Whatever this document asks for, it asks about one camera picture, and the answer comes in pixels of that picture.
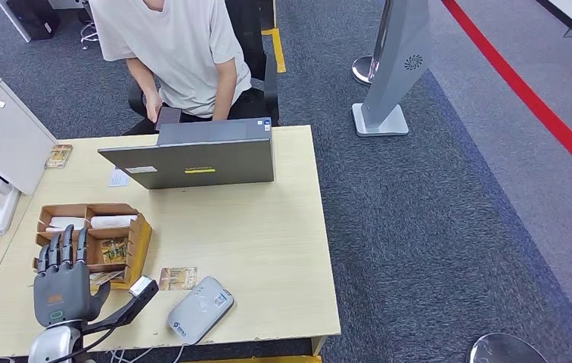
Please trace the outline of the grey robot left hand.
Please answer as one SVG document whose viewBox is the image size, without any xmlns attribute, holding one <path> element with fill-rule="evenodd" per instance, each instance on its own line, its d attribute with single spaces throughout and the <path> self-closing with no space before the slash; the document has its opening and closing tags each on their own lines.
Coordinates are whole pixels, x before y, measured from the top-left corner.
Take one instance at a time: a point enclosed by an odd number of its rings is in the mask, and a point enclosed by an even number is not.
<svg viewBox="0 0 572 363">
<path fill-rule="evenodd" d="M 45 328 L 65 321 L 93 321 L 101 311 L 109 293 L 110 282 L 91 293 L 87 260 L 87 228 L 79 230 L 73 243 L 74 225 L 55 234 L 42 246 L 33 281 L 36 320 Z"/>
</svg>

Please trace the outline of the person's right hand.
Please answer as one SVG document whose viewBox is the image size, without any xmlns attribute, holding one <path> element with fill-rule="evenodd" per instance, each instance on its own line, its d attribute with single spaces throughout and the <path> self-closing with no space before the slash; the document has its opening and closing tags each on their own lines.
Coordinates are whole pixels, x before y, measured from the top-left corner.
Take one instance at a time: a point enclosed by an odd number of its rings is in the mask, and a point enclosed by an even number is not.
<svg viewBox="0 0 572 363">
<path fill-rule="evenodd" d="M 147 111 L 147 118 L 152 122 L 156 123 L 158 120 L 158 115 L 163 102 L 160 98 L 158 91 L 152 90 L 144 93 L 145 106 Z"/>
</svg>

